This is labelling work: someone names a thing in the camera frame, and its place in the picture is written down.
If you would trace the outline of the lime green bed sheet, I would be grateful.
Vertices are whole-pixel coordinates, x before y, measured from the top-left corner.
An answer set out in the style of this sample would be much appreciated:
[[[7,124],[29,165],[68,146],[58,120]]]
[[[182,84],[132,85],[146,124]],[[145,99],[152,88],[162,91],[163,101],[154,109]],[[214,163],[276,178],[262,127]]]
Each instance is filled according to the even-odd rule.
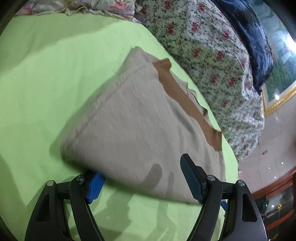
[[[192,80],[141,24],[93,14],[17,16],[1,34],[1,218],[17,240],[46,182],[83,172],[62,161],[62,131],[135,46],[170,58],[172,72],[210,114]],[[112,182],[90,207],[105,240],[186,240],[201,209]]]

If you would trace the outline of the gold framed landscape painting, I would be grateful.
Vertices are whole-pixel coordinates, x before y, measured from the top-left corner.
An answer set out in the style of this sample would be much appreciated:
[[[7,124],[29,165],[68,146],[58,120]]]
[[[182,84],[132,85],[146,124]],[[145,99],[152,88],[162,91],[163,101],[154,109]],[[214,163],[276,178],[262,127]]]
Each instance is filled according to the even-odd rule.
[[[270,3],[249,3],[264,27],[274,56],[273,71],[262,86],[263,109],[268,116],[295,95],[295,41]]]

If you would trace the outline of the green red floral quilt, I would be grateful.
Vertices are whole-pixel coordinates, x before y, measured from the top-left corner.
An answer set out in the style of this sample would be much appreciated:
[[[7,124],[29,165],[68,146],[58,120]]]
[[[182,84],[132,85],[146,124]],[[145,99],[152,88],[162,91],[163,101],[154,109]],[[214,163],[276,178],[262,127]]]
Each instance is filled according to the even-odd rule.
[[[262,98],[238,34],[212,1],[139,1],[144,26],[203,94],[236,159],[256,148]]]

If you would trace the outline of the pink floral ruffled pillow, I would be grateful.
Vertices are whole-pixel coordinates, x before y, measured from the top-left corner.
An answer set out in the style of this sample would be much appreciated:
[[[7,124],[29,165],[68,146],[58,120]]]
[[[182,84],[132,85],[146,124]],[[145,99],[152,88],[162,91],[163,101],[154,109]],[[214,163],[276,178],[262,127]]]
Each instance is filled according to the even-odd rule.
[[[137,23],[135,13],[142,10],[136,1],[130,0],[39,0],[28,1],[15,16],[63,13],[68,16],[83,13],[110,16]]]

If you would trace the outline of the navy blue blanket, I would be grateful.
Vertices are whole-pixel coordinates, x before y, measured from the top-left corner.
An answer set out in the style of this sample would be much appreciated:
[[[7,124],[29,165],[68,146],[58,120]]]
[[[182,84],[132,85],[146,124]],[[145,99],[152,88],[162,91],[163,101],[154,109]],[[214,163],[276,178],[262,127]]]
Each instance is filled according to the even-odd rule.
[[[273,55],[264,28],[248,1],[217,0],[213,3],[243,41],[250,56],[253,87],[260,94],[273,71]]]

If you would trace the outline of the beige knit sweater brown cuffs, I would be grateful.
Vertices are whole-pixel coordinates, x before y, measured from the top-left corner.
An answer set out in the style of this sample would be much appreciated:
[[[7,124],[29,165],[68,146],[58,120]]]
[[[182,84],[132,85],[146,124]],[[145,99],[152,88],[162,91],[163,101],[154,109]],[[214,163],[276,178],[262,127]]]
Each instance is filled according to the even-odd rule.
[[[62,144],[64,159],[146,195],[179,202],[195,202],[180,167],[183,154],[225,180],[222,134],[170,68],[169,59],[131,49],[118,78],[93,98]]]

